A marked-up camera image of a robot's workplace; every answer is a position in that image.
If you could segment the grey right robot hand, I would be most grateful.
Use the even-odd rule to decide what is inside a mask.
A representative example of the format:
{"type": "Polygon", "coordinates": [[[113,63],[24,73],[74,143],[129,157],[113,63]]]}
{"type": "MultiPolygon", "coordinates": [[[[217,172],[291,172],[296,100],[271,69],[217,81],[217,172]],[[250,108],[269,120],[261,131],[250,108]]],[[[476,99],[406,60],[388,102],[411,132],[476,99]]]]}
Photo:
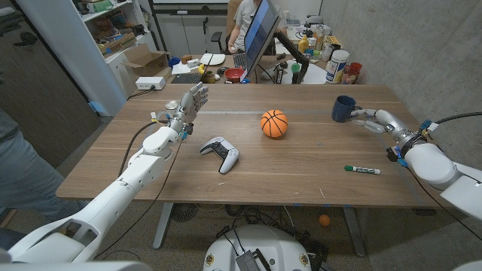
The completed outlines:
{"type": "Polygon", "coordinates": [[[352,118],[355,125],[362,126],[370,132],[388,133],[403,151],[427,142],[426,137],[420,132],[410,131],[403,121],[382,109],[357,109],[350,113],[349,118],[352,118]]]}

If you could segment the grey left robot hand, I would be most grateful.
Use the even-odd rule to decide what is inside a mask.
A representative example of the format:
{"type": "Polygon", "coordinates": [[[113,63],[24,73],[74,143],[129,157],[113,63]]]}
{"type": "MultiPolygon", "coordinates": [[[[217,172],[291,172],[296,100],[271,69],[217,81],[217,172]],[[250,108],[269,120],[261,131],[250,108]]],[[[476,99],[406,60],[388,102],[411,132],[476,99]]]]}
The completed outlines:
{"type": "Polygon", "coordinates": [[[169,115],[168,127],[182,132],[185,126],[193,123],[197,112],[208,102],[209,87],[202,82],[190,88],[179,101],[169,101],[165,109],[169,115]]]}

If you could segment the black gloved person hand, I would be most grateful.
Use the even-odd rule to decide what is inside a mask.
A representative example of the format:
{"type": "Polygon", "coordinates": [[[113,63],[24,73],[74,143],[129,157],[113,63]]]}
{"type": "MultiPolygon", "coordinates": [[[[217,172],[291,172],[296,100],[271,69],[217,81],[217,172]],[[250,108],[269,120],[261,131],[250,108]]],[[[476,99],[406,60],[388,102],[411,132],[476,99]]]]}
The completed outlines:
{"type": "Polygon", "coordinates": [[[9,14],[1,17],[1,35],[10,32],[17,27],[17,15],[9,14]]]}

